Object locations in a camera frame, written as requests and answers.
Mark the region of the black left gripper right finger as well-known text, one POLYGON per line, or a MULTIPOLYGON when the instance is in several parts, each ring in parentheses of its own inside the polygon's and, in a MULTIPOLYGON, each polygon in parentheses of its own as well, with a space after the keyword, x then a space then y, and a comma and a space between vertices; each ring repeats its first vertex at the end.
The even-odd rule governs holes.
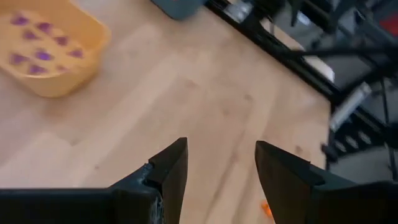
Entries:
POLYGON ((311 223, 315 187, 334 190, 355 185, 265 141, 256 142, 254 157, 276 223, 311 223))

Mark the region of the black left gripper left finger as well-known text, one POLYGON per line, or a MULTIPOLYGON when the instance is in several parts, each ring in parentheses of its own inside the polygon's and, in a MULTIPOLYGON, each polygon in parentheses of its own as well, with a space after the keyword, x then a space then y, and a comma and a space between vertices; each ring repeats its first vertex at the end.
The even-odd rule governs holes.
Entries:
POLYGON ((113 223, 179 223, 188 173, 188 140, 178 138, 110 188, 113 223))

